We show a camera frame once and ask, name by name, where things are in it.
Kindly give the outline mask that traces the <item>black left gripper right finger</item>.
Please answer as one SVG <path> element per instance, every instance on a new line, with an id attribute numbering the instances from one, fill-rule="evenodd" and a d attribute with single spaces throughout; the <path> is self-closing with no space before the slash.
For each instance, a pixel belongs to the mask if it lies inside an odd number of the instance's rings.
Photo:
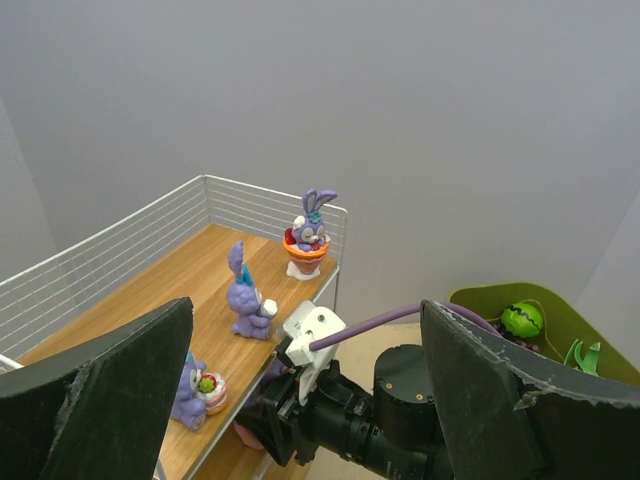
<path id="1" fill-rule="evenodd" d="M 638 478 L 638 386 L 566 367 L 429 300 L 421 335 L 455 478 Z"/>

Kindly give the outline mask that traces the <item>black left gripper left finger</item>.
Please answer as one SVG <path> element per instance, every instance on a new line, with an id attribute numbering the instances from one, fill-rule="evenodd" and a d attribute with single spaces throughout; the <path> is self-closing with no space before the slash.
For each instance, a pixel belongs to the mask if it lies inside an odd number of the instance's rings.
<path id="1" fill-rule="evenodd" d="M 2 478 L 152 478 L 192 331 L 178 298 L 2 374 Z"/>

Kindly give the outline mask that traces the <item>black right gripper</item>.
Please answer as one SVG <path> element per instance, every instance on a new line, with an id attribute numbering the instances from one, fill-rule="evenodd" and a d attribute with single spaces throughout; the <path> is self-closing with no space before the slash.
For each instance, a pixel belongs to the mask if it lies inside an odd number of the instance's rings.
<path id="1" fill-rule="evenodd" d="M 320 447 L 360 465 L 380 430 L 374 424 L 373 397 L 340 371 L 323 370 L 307 401 L 297 397 L 299 373 L 281 373 L 259 388 L 236 422 L 248 430 L 271 459 L 284 466 L 294 459 L 304 465 Z"/>

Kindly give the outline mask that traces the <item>small purple bunny toy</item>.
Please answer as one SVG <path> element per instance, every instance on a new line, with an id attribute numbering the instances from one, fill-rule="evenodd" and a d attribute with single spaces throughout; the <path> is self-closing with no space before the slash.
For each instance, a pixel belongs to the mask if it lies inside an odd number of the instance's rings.
<path id="1" fill-rule="evenodd" d="M 186 354 L 170 417 L 191 431 L 198 430 L 209 416 L 219 413 L 227 401 L 226 379 L 207 370 L 191 350 Z"/>

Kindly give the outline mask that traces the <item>purple bunny with tube toy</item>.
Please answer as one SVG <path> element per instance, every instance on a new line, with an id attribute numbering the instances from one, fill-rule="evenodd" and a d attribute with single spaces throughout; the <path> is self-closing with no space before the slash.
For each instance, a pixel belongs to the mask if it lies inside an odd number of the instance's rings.
<path id="1" fill-rule="evenodd" d="M 244 262 L 244 242 L 236 241 L 228 255 L 233 280 L 227 290 L 227 304 L 236 314 L 232 332 L 244 338 L 267 340 L 271 323 L 278 313 L 275 300 L 265 299 Z"/>

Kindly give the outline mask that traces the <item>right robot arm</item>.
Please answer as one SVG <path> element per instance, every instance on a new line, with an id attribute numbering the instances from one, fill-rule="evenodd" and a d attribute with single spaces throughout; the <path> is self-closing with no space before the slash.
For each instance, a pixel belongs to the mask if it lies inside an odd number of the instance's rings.
<path id="1" fill-rule="evenodd" d="M 324 448 L 386 479 L 453 478 L 421 346 L 383 351 L 370 392 L 333 359 L 304 396 L 309 370 L 266 376 L 236 417 L 278 465 L 305 465 Z"/>

